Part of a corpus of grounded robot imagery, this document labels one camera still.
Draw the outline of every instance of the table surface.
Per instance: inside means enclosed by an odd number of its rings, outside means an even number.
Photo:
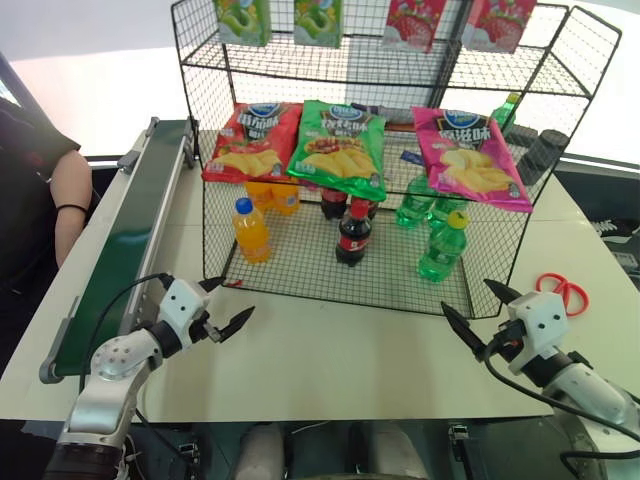
[[[77,377],[44,385],[38,368],[61,319],[86,285],[128,177],[118,173],[25,333],[0,381],[0,418],[64,420]],[[201,190],[184,170],[154,271],[202,275]],[[511,285],[543,272],[582,285],[591,307],[570,320],[563,349],[578,350],[605,378],[640,393],[639,295],[580,209],[552,177],[527,229]],[[200,342],[154,372],[140,392],[155,422],[479,418],[550,413],[479,365],[443,317],[274,294],[218,289],[210,313],[223,325],[255,305],[223,345]],[[486,341],[498,318],[473,322]],[[517,380],[532,385],[523,377]]]

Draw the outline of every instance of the green bottle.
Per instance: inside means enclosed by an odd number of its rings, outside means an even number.
[[[516,108],[518,100],[520,100],[520,94],[512,92],[507,97],[507,101],[491,113],[491,117],[495,118],[498,125],[500,125],[503,135],[509,133],[509,130],[511,130],[511,127],[516,121],[516,114],[514,112],[507,123],[507,119],[509,118],[509,115],[511,115],[511,112]]]
[[[447,224],[449,214],[454,210],[465,210],[469,200],[459,195],[440,197],[435,201],[427,219],[431,228],[431,235],[435,235],[440,228]]]
[[[415,228],[427,216],[436,201],[438,192],[429,187],[426,174],[411,180],[402,199],[402,205],[396,210],[396,223],[404,228]]]
[[[432,282],[441,282],[449,276],[467,246],[464,229],[468,224],[466,212],[451,212],[447,225],[431,238],[429,248],[420,257],[418,275]]]

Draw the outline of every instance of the yellow bottle cap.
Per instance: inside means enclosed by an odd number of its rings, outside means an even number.
[[[469,225],[469,214],[467,212],[463,212],[462,210],[454,210],[447,217],[447,223],[451,228],[455,228],[456,230],[462,230]]]
[[[519,93],[510,93],[509,96],[507,97],[507,102],[508,103],[517,103],[518,100],[520,100],[520,94]]]

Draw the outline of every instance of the wire basket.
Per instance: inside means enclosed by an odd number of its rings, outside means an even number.
[[[332,103],[473,111],[465,104],[478,92],[493,95],[493,108],[504,101],[505,92],[518,92],[517,125],[572,137],[621,35],[582,8],[538,4],[513,55],[469,51],[459,39],[471,2],[449,0],[432,52],[413,53],[381,48],[388,1],[363,3],[343,2],[339,49],[294,44],[292,0],[270,2],[273,37],[262,48],[221,43],[212,0],[173,4],[176,48],[201,163],[211,157],[217,131],[235,103],[302,102],[310,96]],[[506,140],[518,163],[531,139],[512,135]],[[235,288],[358,305],[440,314],[445,301],[471,318],[497,315],[500,303],[482,280],[509,282],[529,216],[470,202],[472,222],[461,261],[441,283],[420,279],[416,263],[427,247],[429,229],[406,231],[394,222],[408,183],[423,172],[400,159],[405,150],[420,152],[415,134],[386,133],[388,198],[373,221],[366,255],[354,268],[336,262],[337,223],[324,219],[319,193],[307,189],[301,189],[296,214],[267,213],[273,256],[249,265],[236,249],[231,225],[244,188],[204,182],[204,276],[225,275]],[[557,157],[538,163],[545,165],[542,171],[531,178],[522,175],[534,206]]]

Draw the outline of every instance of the orange soda bottle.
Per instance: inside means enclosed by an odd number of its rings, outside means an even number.
[[[281,214],[291,215],[300,208],[297,185],[274,183],[271,185],[271,193],[273,194],[273,205]]]
[[[243,197],[236,201],[233,228],[236,241],[248,263],[266,262],[271,255],[269,229],[264,224],[262,212],[253,208],[251,200]]]
[[[246,182],[244,188],[254,207],[265,213],[273,207],[271,184],[265,182]]]

